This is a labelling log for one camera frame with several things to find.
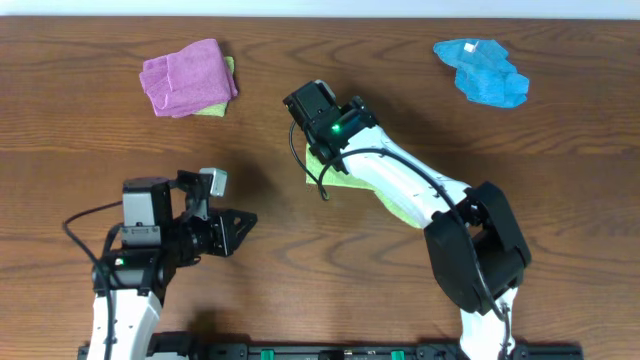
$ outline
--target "white backdrop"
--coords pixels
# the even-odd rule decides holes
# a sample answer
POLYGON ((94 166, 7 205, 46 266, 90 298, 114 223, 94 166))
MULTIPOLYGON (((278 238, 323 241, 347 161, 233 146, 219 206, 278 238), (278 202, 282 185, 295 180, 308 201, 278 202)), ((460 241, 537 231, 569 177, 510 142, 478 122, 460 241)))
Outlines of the white backdrop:
POLYGON ((0 0, 0 14, 640 19, 640 0, 0 0))

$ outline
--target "wooden surface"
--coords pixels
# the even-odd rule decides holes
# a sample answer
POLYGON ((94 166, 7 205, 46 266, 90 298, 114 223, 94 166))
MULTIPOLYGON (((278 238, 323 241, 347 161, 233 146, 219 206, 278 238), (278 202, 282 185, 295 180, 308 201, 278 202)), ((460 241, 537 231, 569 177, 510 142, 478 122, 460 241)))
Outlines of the wooden surface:
MULTIPOLYGON (((514 334, 640 352, 640 23, 216 18, 0 19, 0 358, 71 359, 91 336, 90 264, 61 221, 117 200, 125 178, 229 172, 214 203, 259 214, 229 259, 173 280, 158 331, 253 341, 456 338, 422 233, 364 190, 328 203, 291 158, 282 98, 326 80, 361 95, 407 151, 507 194, 534 262, 514 334), (494 38, 529 77, 514 110, 468 102, 437 41, 494 38), (142 62, 203 38, 236 59, 224 119, 156 118, 142 62)), ((297 133, 296 146, 304 139, 297 133)), ((182 195, 174 193, 176 207, 182 195)), ((82 219, 94 250, 121 210, 82 219)))

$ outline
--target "folded cloth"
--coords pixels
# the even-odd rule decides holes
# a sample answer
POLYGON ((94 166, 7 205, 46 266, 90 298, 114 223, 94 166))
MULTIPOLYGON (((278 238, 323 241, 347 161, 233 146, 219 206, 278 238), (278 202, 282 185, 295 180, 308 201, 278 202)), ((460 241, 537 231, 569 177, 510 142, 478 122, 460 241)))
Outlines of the folded cloth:
MULTIPOLYGON (((322 168, 324 165, 318 160, 313 154, 311 154, 311 150, 309 150, 309 145, 307 145, 307 154, 306 154, 306 166, 309 171, 314 174, 316 177, 320 175, 322 168)), ((307 184, 315 184, 315 182, 307 175, 307 184)), ((360 180, 351 175, 347 175, 342 172, 336 171, 333 167, 327 170, 324 174, 324 178, 322 178, 322 185, 324 186, 342 186, 348 188, 356 188, 356 189, 367 189, 373 190, 374 194, 380 199, 382 204, 395 215, 398 219, 404 221, 409 226, 414 227, 416 229, 421 229, 420 224, 415 222, 404 210, 398 207, 391 199, 385 196, 381 191, 377 188, 371 186, 368 182, 364 180, 360 180)))
MULTIPOLYGON (((229 70, 231 71, 231 74, 233 74, 233 71, 235 70, 235 64, 233 62, 233 58, 231 56, 225 56, 224 60, 227 62, 227 66, 229 67, 229 70)), ((224 103, 220 103, 220 104, 216 104, 216 105, 211 105, 209 107, 206 107, 206 108, 196 112, 195 115, 220 116, 220 117, 223 117, 224 113, 227 111, 227 105, 228 104, 229 104, 229 102, 224 102, 224 103)))
POLYGON ((507 61, 509 52, 495 40, 458 39, 435 44, 433 51, 455 67, 455 84, 469 101, 513 108, 527 100, 529 79, 507 61))
POLYGON ((238 95, 233 76, 214 39, 147 60, 140 83, 157 116, 182 117, 238 95))

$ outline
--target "yellow-green cloth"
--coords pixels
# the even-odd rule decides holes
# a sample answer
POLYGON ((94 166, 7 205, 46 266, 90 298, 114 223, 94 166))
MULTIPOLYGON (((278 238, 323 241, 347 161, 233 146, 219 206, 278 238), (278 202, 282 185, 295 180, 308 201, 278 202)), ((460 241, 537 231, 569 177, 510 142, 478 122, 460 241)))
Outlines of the yellow-green cloth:
MULTIPOLYGON (((322 168, 324 167, 324 165, 322 165, 322 163, 320 163, 320 160, 316 159, 316 157, 313 156, 313 154, 311 154, 308 144, 307 144, 306 158, 307 158, 307 164, 306 164, 307 169, 309 169, 309 171, 312 174, 314 174, 316 177, 320 176, 320 172, 322 171, 322 168)), ((309 175, 307 175, 307 184, 315 184, 313 180, 311 180, 309 175)), ((420 225, 418 225, 418 223, 416 223, 411 217, 409 217, 409 215, 407 215, 406 212, 404 212, 404 210, 399 208, 393 201, 391 201, 388 197, 386 197, 380 190, 371 186, 371 184, 369 184, 366 181, 357 179, 351 175, 346 175, 343 172, 338 172, 333 167, 331 167, 329 170, 327 170, 327 173, 324 175, 324 178, 322 178, 322 185, 323 186, 327 186, 327 185, 342 186, 342 187, 348 187, 348 188, 354 188, 354 189, 373 190, 373 193, 376 194, 376 196, 378 197, 378 199, 380 199, 380 201, 382 201, 382 204, 384 204, 387 210, 389 210, 398 219, 404 221, 409 226, 412 226, 416 229, 421 228, 420 225)))
MULTIPOLYGON (((235 64, 233 62, 233 58, 231 56, 225 56, 224 59, 227 62, 227 65, 229 66, 229 70, 231 70, 231 73, 233 74, 233 70, 235 69, 235 66, 234 66, 235 64)), ((211 105, 209 107, 206 107, 206 108, 196 112, 195 114, 196 115, 223 117, 225 111, 227 111, 227 104, 228 104, 228 102, 211 105)))

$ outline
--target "purple cloth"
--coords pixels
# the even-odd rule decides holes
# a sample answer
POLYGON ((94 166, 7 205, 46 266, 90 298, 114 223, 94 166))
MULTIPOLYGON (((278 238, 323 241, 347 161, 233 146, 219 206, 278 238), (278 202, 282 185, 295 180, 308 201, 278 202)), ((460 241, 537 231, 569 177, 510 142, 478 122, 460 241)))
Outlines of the purple cloth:
POLYGON ((214 39, 197 41, 177 53, 147 60, 140 83, 156 116, 187 116, 238 95, 214 39))

